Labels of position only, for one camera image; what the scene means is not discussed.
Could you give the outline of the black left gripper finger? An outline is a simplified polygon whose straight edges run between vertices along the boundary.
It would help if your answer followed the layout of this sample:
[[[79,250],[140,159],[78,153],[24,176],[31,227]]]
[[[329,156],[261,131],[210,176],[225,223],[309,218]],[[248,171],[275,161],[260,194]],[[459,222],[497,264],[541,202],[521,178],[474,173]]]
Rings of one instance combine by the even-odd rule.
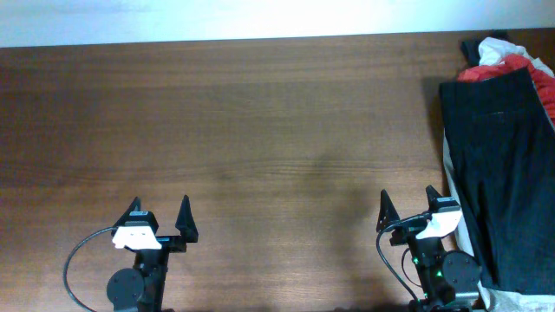
[[[190,198],[185,195],[175,222],[175,228],[187,243],[197,243],[199,232],[193,219]]]
[[[140,220],[138,219],[141,213],[140,207],[141,207],[140,198],[135,197],[134,200],[131,202],[130,206],[114,223],[114,227],[119,228],[123,226],[138,226],[140,224]]]

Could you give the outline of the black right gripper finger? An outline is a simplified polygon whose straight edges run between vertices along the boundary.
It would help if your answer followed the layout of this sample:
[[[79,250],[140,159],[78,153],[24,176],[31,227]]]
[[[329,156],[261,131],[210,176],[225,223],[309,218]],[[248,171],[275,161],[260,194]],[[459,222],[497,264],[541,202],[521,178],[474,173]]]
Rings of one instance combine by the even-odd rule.
[[[389,225],[396,223],[400,217],[395,209],[395,206],[385,189],[380,193],[380,210],[376,224],[376,231],[380,232],[386,229]]]
[[[441,198],[442,195],[432,185],[428,185],[426,187],[425,191],[426,191],[426,195],[427,195],[428,206],[429,207],[436,206],[437,205],[437,199]]]

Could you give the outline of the dark black shorts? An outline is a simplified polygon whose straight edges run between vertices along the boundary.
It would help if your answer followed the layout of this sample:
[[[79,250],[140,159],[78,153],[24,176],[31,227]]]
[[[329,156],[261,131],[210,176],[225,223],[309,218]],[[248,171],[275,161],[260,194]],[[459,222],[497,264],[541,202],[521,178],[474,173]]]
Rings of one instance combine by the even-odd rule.
[[[554,129],[526,69],[443,82],[441,111],[473,253],[491,289],[554,292]]]

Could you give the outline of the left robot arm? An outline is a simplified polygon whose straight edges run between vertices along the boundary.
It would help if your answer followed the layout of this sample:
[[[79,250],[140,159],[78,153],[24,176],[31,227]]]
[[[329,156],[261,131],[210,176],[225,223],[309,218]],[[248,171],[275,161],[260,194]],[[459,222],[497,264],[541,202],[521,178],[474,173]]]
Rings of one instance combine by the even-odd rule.
[[[156,217],[143,211],[140,199],[135,198],[121,217],[114,223],[112,243],[116,249],[134,253],[130,268],[115,272],[107,284],[107,297],[115,311],[160,312],[168,272],[169,257],[185,253],[187,245],[199,240],[193,219],[190,198],[185,196],[180,204],[173,236],[158,236]]]

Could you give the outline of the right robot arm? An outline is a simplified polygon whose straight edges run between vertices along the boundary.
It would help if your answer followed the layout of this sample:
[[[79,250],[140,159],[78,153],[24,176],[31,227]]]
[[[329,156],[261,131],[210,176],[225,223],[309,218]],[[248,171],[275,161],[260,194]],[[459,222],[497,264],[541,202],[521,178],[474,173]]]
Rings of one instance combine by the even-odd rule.
[[[454,232],[463,214],[452,197],[440,195],[431,185],[426,188],[428,209],[408,218],[400,218],[386,190],[380,193],[376,225],[376,250],[385,266],[411,295],[410,311],[471,311],[479,298],[481,267],[470,254],[445,250],[442,239]],[[424,297],[419,298],[395,271],[382,252],[381,239],[391,235],[392,246],[408,248]]]

